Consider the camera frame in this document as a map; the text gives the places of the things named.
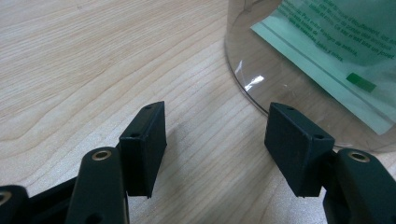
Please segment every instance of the glass jar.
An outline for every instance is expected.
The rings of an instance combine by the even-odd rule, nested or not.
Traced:
[[[290,105],[332,135],[336,147],[396,151],[396,128],[382,135],[323,90],[250,27],[265,19],[279,0],[230,0],[225,50],[233,75],[250,101],[267,114],[271,102]]]

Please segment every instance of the green packet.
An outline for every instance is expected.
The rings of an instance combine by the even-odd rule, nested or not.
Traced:
[[[396,122],[396,1],[284,0],[251,29],[377,134]]]

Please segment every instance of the wooden table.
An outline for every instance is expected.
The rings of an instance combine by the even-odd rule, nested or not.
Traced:
[[[292,194],[228,69],[227,5],[1,1],[0,185],[35,195],[76,176],[165,101],[168,147],[153,197],[129,199],[132,223],[326,223],[322,199]],[[396,176],[396,153],[378,158]]]

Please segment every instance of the table surface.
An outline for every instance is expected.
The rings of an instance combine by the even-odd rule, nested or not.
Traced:
[[[0,185],[30,195],[165,101],[168,146],[132,223],[326,223],[265,149],[224,54],[227,0],[0,2]],[[396,152],[377,157],[396,176]]]

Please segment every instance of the transparent dome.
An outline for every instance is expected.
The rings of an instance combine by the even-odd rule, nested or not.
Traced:
[[[264,114],[271,102],[291,105],[336,139],[337,147],[395,151],[396,128],[378,135],[250,27],[279,0],[230,0],[225,49],[229,66],[247,97]]]

